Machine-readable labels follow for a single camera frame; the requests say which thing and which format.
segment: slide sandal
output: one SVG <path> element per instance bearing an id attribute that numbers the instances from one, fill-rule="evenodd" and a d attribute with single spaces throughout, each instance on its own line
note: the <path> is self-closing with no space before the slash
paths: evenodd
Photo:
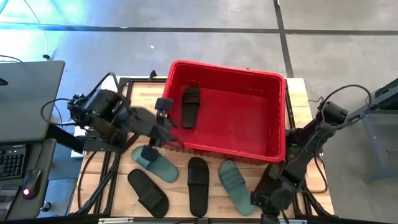
<path id="1" fill-rule="evenodd" d="M 175 168 L 175 166 L 166 158 L 164 158 L 160 153 L 158 154 L 155 161 L 152 162 L 142 158 L 141 152 L 143 148 L 144 146 L 136 147 L 131 153 L 132 159 L 149 172 L 160 177 L 162 180 L 168 183 L 174 183 L 178 177 L 177 168 Z"/>
<path id="2" fill-rule="evenodd" d="M 187 88 L 182 95 L 182 127 L 193 129 L 197 124 L 197 115 L 200 105 L 199 87 Z"/>
<path id="3" fill-rule="evenodd" d="M 254 206 L 250 203 L 250 193 L 235 163 L 229 160 L 221 163 L 218 176 L 237 211 L 243 216 L 251 215 Z"/>
<path id="4" fill-rule="evenodd" d="M 209 167 L 199 157 L 188 162 L 189 207 L 198 218 L 206 215 L 209 198 Z"/>
<path id="5" fill-rule="evenodd" d="M 138 202 L 155 218 L 163 218 L 169 210 L 166 194 L 140 169 L 127 176 L 131 187 L 138 195 Z"/>

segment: gray floor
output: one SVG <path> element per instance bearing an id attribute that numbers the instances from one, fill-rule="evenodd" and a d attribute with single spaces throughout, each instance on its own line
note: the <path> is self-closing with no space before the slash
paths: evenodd
<path id="1" fill-rule="evenodd" d="M 45 24 L 278 29 L 272 0 L 29 2 Z M 280 0 L 280 8 L 286 29 L 398 29 L 398 2 L 394 0 Z M 0 22 L 36 21 L 23 1 L 10 0 L 0 14 Z M 279 34 L 47 31 L 47 36 L 52 58 L 66 61 L 59 97 L 87 93 L 108 71 L 148 75 L 156 70 L 166 75 L 176 59 L 249 67 L 287 76 Z M 309 98 L 326 96 L 351 83 L 373 91 L 397 77 L 398 35 L 286 36 L 293 75 L 305 79 Z M 23 61 L 43 60 L 45 42 L 41 31 L 0 30 L 0 37 L 1 54 Z M 351 111 L 362 106 L 364 99 L 365 94 L 359 89 L 345 90 L 333 97 L 335 103 Z M 316 105 L 311 106 L 315 113 Z M 59 107 L 63 119 L 68 119 L 65 105 L 60 103 Z M 369 185 L 362 181 L 375 167 L 360 124 L 338 132 L 324 151 L 337 215 L 384 222 L 398 220 L 398 179 Z"/>

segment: computer mouse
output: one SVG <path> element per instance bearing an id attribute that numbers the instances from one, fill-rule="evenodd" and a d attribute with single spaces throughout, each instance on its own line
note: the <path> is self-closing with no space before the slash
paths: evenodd
<path id="1" fill-rule="evenodd" d="M 22 196 L 26 200 L 31 200 L 40 191 L 40 177 L 42 170 L 35 168 L 29 170 L 22 181 Z"/>

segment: desk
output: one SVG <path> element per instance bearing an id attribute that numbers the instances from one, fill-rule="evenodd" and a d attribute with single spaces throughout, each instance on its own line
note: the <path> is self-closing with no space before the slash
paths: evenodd
<path id="1" fill-rule="evenodd" d="M 301 78 L 288 78 L 290 99 L 294 113 L 296 127 L 303 127 L 312 120 L 310 107 L 308 105 L 307 93 L 305 90 L 304 80 Z M 107 79 L 102 85 L 102 88 L 116 91 L 115 84 L 112 79 Z M 155 101 L 161 97 L 164 90 L 163 83 L 134 83 L 131 104 L 134 106 L 142 106 L 148 110 L 155 112 Z M 149 138 L 141 136 L 135 144 L 133 144 L 122 156 L 120 160 L 118 179 L 116 182 L 116 190 L 114 193 L 114 201 L 111 216 L 112 217 L 152 217 L 150 213 L 137 201 L 138 197 L 127 181 L 127 175 L 133 169 L 144 170 L 140 165 L 136 164 L 131 159 L 131 152 L 137 146 L 147 144 Z M 161 149 L 160 153 L 174 164 L 178 171 L 179 177 L 176 182 L 169 184 L 155 176 L 154 174 L 146 172 L 148 176 L 167 194 L 169 198 L 169 211 L 166 218 L 187 218 L 192 217 L 189 209 L 189 195 L 187 187 L 187 167 L 188 161 L 194 155 L 185 154 L 181 152 L 172 152 Z M 82 167 L 87 161 L 88 156 L 83 159 Z M 81 202 L 82 204 L 90 197 L 94 189 L 97 187 L 101 167 L 103 164 L 104 153 L 97 153 L 84 174 L 81 183 Z M 218 178 L 218 167 L 223 160 L 210 157 L 201 157 L 206 160 L 210 169 L 210 188 L 208 211 L 206 217 L 209 218 L 259 218 L 261 211 L 256 208 L 256 211 L 249 217 L 242 217 L 234 208 L 234 205 L 228 198 L 228 195 L 220 183 Z M 237 166 L 242 173 L 246 186 L 249 190 L 254 190 L 260 181 L 261 175 L 264 172 L 265 166 L 256 166 L 252 164 L 237 163 Z M 324 188 L 322 178 L 319 174 L 315 163 L 312 161 L 308 165 L 308 172 L 306 174 L 307 184 L 310 190 L 322 190 Z M 106 205 L 108 195 L 108 187 L 105 188 L 103 201 L 101 203 L 101 212 Z M 316 195 L 318 201 L 324 208 L 333 213 L 333 206 L 331 204 L 330 194 Z M 300 204 L 301 211 L 304 211 L 303 203 Z M 74 195 L 71 212 L 77 211 L 77 194 Z M 292 206 L 286 211 L 289 218 L 294 217 Z"/>
<path id="2" fill-rule="evenodd" d="M 42 170 L 41 180 L 40 180 L 40 192 L 36 198 L 32 200 L 25 200 L 22 197 L 21 191 L 18 192 L 18 196 L 12 206 L 7 220 L 21 220 L 26 218 L 36 218 L 40 213 L 40 208 L 43 205 L 45 193 L 47 191 L 47 182 L 49 181 L 50 168 L 52 163 L 52 158 L 54 155 L 55 145 L 57 141 L 55 139 L 45 139 L 43 141 L 30 142 L 27 145 L 27 153 L 29 160 L 25 165 L 25 173 L 28 170 L 33 169 L 36 166 Z M 2 180 L 0 181 L 0 188 L 4 184 L 15 184 L 22 185 L 23 178 L 12 179 L 12 180 Z"/>

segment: black slide sandal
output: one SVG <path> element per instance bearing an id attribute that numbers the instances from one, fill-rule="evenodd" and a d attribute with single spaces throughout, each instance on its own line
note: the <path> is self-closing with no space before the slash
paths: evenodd
<path id="1" fill-rule="evenodd" d="M 141 203 L 155 218 L 163 218 L 169 210 L 166 194 L 140 169 L 132 170 L 127 179 Z"/>
<path id="2" fill-rule="evenodd" d="M 193 129 L 197 124 L 197 115 L 200 106 L 199 87 L 189 87 L 182 95 L 181 123 L 185 129 Z"/>
<path id="3" fill-rule="evenodd" d="M 199 157 L 193 157 L 188 162 L 188 189 L 191 214 L 203 217 L 209 198 L 209 167 Z"/>

